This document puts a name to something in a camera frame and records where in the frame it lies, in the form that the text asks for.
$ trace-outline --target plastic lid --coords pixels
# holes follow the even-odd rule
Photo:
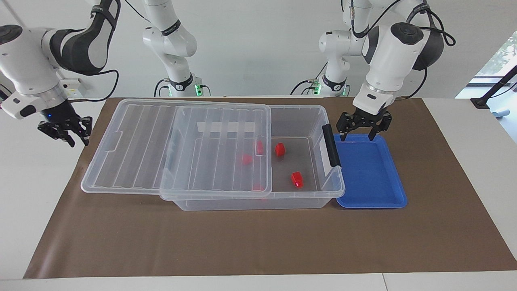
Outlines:
[[[113,113],[111,122],[99,143],[92,162],[86,170],[81,188],[87,193],[159,195],[162,172],[167,154],[170,151],[168,147],[169,136],[175,132],[171,131],[171,129],[173,129],[173,121],[177,114],[177,109],[182,106],[210,105],[224,105],[224,107],[233,105],[243,106],[244,108],[236,108],[236,110],[247,108],[242,113],[246,112],[246,116],[248,116],[247,114],[251,110],[254,116],[257,116],[258,124],[260,124],[260,126],[255,125],[254,128],[265,130],[264,137],[270,137],[270,126],[267,126],[271,120],[270,109],[265,105],[125,99],[118,104]],[[216,134],[212,133],[213,130],[215,128],[210,126],[211,136]],[[236,133],[229,132],[229,136],[231,135],[236,135]],[[269,155],[270,139],[265,138],[263,143],[265,152]],[[254,167],[257,165],[257,159],[262,158],[253,158],[252,165]],[[264,166],[265,168],[261,167],[260,171],[269,171],[271,173],[270,165]],[[182,169],[180,172],[183,171],[190,171],[190,168]],[[265,179],[269,185],[269,187],[264,188],[266,192],[271,190],[271,174]],[[253,189],[250,192],[253,192],[253,195],[256,196],[267,195],[267,193],[262,194],[260,191],[253,191]]]
[[[266,197],[272,189],[271,176],[268,106],[177,108],[166,148],[162,198]]]

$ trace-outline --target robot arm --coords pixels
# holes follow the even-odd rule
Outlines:
[[[387,7],[401,15],[406,22],[391,26],[370,27],[369,17],[374,6]],[[320,38],[320,50],[327,55],[328,67],[321,77],[321,94],[338,96],[343,92],[346,55],[362,55],[370,71],[354,99],[353,115],[343,113],[338,122],[342,139],[359,127],[372,127],[370,139],[386,131],[391,115],[386,107],[395,101],[405,77],[412,69],[426,70],[441,56],[444,42],[437,32],[432,12],[425,0],[348,0],[343,21],[351,31],[328,32]]]
[[[8,115],[23,119],[41,112],[38,129],[54,139],[75,142],[71,130],[85,145],[92,118],[78,116],[59,86],[59,67],[83,75],[96,75],[106,65],[108,46],[120,12],[120,0],[101,0],[92,9],[84,30],[49,30],[17,25],[0,27],[0,69],[16,88],[2,102]]]
[[[176,16],[171,0],[143,0],[153,27],[144,31],[144,43],[162,61],[167,70],[173,96],[200,95],[200,78],[191,71],[186,57],[193,56],[197,42]]]

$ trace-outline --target red block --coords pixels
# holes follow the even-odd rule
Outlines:
[[[242,155],[242,164],[243,165],[249,165],[253,162],[253,157],[248,154]]]
[[[291,174],[291,181],[293,181],[293,184],[297,188],[302,188],[303,187],[303,177],[301,176],[300,172],[292,173]]]
[[[277,144],[277,146],[275,147],[275,153],[277,154],[277,156],[285,155],[285,147],[283,143],[279,142]]]
[[[257,141],[257,155],[263,155],[264,154],[264,144],[261,140]]]

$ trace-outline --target black cable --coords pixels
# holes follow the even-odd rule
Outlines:
[[[141,18],[143,18],[145,21],[150,23],[150,21],[147,18],[145,18],[142,14],[140,14],[140,12],[138,12],[138,10],[136,8],[134,8],[133,5],[131,5],[131,3],[129,3],[128,0],[124,0],[124,1],[129,5],[129,7],[131,7],[134,10],[134,12],[136,12],[136,14],[138,14]]]
[[[301,81],[300,83],[298,83],[296,86],[294,86],[293,90],[291,91],[291,94],[289,94],[289,95],[292,95],[294,93],[294,91],[296,89],[298,89],[298,87],[300,87],[302,84],[305,84],[305,83],[309,83],[309,80]]]
[[[320,75],[323,73],[323,70],[325,69],[325,67],[328,65],[328,61],[323,65],[323,68],[322,70],[318,73],[318,75],[316,76],[316,80],[320,77]]]
[[[210,94],[210,97],[212,96],[212,91],[210,90],[210,87],[208,87],[207,85],[201,85],[200,86],[201,88],[207,88],[208,89],[208,92]]]
[[[168,89],[168,88],[169,88],[169,86],[162,86],[162,87],[160,87],[160,90],[158,90],[158,96],[159,96],[159,97],[161,97],[161,90],[162,90],[163,88],[167,88],[167,89]]]
[[[409,99],[409,98],[415,96],[418,93],[418,91],[420,91],[420,89],[422,89],[422,87],[425,84],[426,80],[427,80],[427,68],[425,68],[423,70],[423,79],[422,79],[422,82],[420,83],[420,86],[418,86],[418,88],[410,96],[408,96],[406,99]]]
[[[346,85],[345,90],[347,87],[348,87],[348,93],[346,94],[346,97],[348,97],[350,95],[350,91],[352,90],[352,87],[350,85]]]
[[[309,92],[311,91],[312,87],[307,87],[305,88],[303,91],[301,91],[301,95],[303,95],[305,93],[305,90],[307,90],[307,95],[309,94]]]
[[[355,28],[354,28],[354,20],[352,20],[352,32],[354,33],[355,37],[357,38],[364,38],[365,36],[367,36],[367,34],[377,25],[377,23],[381,20],[381,18],[395,5],[397,4],[398,2],[400,2],[402,0],[395,0],[393,3],[391,3],[387,8],[386,10],[383,11],[383,13],[381,13],[381,15],[377,18],[377,20],[375,20],[375,22],[372,24],[372,26],[368,29],[365,29],[364,31],[358,33],[355,31]],[[350,2],[352,8],[354,7],[354,0],[352,0]]]
[[[425,27],[425,26],[419,26],[419,28],[421,30],[430,30],[430,31],[441,33],[443,35],[443,37],[444,37],[445,43],[448,46],[450,46],[450,47],[455,46],[456,45],[456,39],[450,33],[445,31],[444,23],[442,22],[440,17],[436,13],[431,11],[431,10],[428,10],[428,13],[430,15],[434,16],[434,18],[436,18],[436,20],[438,20],[438,23],[440,24],[440,29],[437,29],[435,27]]]
[[[2,86],[5,90],[7,90],[7,92],[9,92],[9,94],[12,94],[11,90],[7,89],[7,87],[5,87],[3,84],[0,84],[0,86]]]
[[[155,92],[153,94],[153,97],[156,97],[156,93],[158,92],[158,87],[160,86],[161,83],[165,82],[165,79],[160,79],[160,81],[158,81],[158,83],[156,83],[156,86],[155,86]]]
[[[508,88],[508,90],[506,90],[506,91],[504,91],[504,92],[502,92],[502,93],[500,93],[500,94],[494,95],[494,96],[492,96],[492,97],[490,97],[490,98],[499,97],[499,96],[501,96],[501,95],[503,95],[503,94],[507,93],[508,91],[510,91],[511,89],[513,89],[513,88],[515,87],[515,85],[517,85],[517,82],[515,82],[515,84],[513,84],[510,88]]]
[[[76,99],[76,100],[71,100],[70,103],[77,103],[77,102],[101,102],[101,101],[104,101],[104,100],[110,98],[111,95],[113,95],[113,93],[115,92],[115,89],[117,89],[118,77],[120,77],[120,74],[118,73],[118,71],[117,70],[107,70],[107,71],[100,72],[100,73],[97,73],[95,75],[92,75],[92,76],[105,75],[105,74],[109,74],[111,72],[115,72],[117,74],[117,78],[115,79],[115,84],[113,84],[113,88],[111,89],[111,92],[106,97],[104,97],[103,99]]]

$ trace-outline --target plastic tray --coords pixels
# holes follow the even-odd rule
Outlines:
[[[350,134],[344,142],[334,135],[343,177],[345,194],[337,198],[345,208],[402,208],[406,193],[391,158],[386,140],[377,135],[373,141],[366,134]]]

